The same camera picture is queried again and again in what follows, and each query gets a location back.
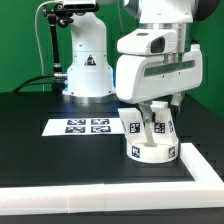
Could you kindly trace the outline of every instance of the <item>white edge bar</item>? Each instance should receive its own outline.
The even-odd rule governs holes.
[[[224,207],[224,183],[190,143],[180,157],[195,181],[0,189],[0,215]]]

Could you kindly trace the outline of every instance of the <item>black tabletop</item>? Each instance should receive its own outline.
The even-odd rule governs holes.
[[[48,136],[48,119],[118,117],[119,101],[82,105],[50,93],[0,94],[0,186],[185,181],[192,177],[178,158],[138,163],[126,156],[123,135]],[[191,97],[174,117],[183,142],[192,142],[224,179],[224,121]],[[223,223],[224,209],[179,209],[0,217],[0,223]]]

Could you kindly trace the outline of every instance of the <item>green wall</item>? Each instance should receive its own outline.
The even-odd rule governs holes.
[[[34,17],[43,0],[11,0],[2,2],[0,18],[0,92],[12,91],[23,81],[41,74],[38,48],[34,32]],[[193,38],[201,44],[204,59],[204,80],[201,87],[189,93],[224,118],[224,2],[208,19],[193,25]],[[97,12],[107,26],[108,62],[115,68],[119,54],[117,40],[138,26],[123,9],[123,31],[118,16],[117,4],[101,7]],[[47,20],[40,14],[39,32],[45,61],[45,73],[52,73],[52,51]],[[64,71],[71,64],[70,30],[58,29],[59,47]],[[42,90],[41,87],[25,91]]]

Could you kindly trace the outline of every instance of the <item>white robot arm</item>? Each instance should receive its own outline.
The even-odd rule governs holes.
[[[107,63],[106,26],[94,12],[99,4],[115,1],[62,0],[56,4],[53,16],[57,16],[61,27],[70,24],[72,36],[72,64],[62,92],[65,100],[101,103],[114,97],[113,71]]]
[[[139,103],[199,86],[202,56],[199,45],[191,46],[189,38],[196,1],[124,3],[140,18],[140,28],[118,42],[118,51],[124,54],[116,73],[120,100]]]
[[[202,82],[202,54],[198,44],[191,44],[189,29],[199,0],[124,0],[124,6],[140,19],[140,28],[118,41],[123,55],[116,93],[121,101],[139,103],[143,112],[142,119],[134,108],[119,109],[127,154],[140,162],[168,162],[177,157],[179,140],[168,104],[152,100]]]

